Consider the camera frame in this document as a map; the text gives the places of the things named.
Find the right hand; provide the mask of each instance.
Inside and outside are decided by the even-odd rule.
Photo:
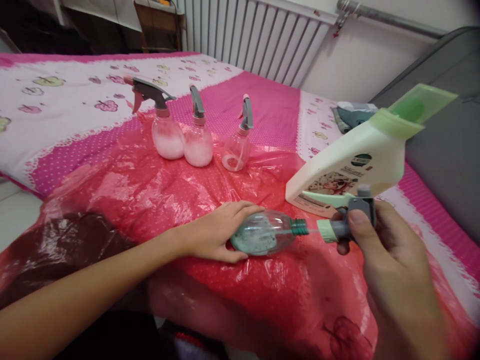
[[[378,325],[376,359],[448,359],[446,329],[423,241],[388,203],[377,227],[360,210],[348,224],[365,258],[367,300]],[[345,243],[340,254],[348,253]]]

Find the pipe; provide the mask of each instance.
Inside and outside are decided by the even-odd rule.
[[[409,30],[411,32],[425,35],[434,39],[440,39],[442,36],[447,34],[447,31],[438,29],[436,27],[424,25],[413,20],[408,20],[403,17],[395,16],[383,11],[375,10],[371,7],[360,4],[358,1],[338,0],[338,2],[336,3],[336,8],[344,13],[363,16],[368,19],[376,20],[384,24]]]

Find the white detergent bottle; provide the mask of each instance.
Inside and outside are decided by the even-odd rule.
[[[243,112],[239,118],[243,120],[238,130],[225,143],[221,154],[223,167],[231,172],[242,170],[250,157],[249,132],[254,128],[254,113],[248,94],[243,96]]]
[[[405,141],[457,97],[418,84],[388,109],[380,109],[311,158],[286,184],[285,199],[310,213],[331,218],[337,211],[332,195],[356,194],[370,184],[375,197],[404,175]]]
[[[185,133],[185,159],[197,168],[207,166],[214,156],[214,141],[212,133],[205,125],[205,109],[200,93],[195,85],[190,85],[191,101],[193,103],[193,126]]]
[[[184,133],[180,125],[173,120],[166,104],[168,100],[176,100],[177,98],[155,84],[140,78],[124,76],[124,80],[127,84],[133,86],[132,90],[135,93],[132,114],[137,112],[142,101],[147,99],[155,101],[156,119],[151,125],[151,135],[156,151],[164,159],[175,160],[181,158],[184,155]]]

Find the bed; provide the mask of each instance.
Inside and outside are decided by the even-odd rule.
[[[174,119],[191,124],[189,84],[195,84],[212,132],[226,137],[245,93],[253,104],[257,145],[294,149],[307,161],[341,136],[334,101],[273,82],[204,54],[62,56],[1,54],[0,172],[44,199],[68,174],[98,164],[142,123],[132,115],[123,75],[161,86],[178,100]],[[151,109],[144,101],[140,111]],[[454,296],[475,325],[480,318],[480,250],[406,164],[390,202],[422,234]]]

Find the white radiator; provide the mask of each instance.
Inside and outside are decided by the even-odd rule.
[[[292,0],[176,0],[184,50],[300,87],[337,15]]]

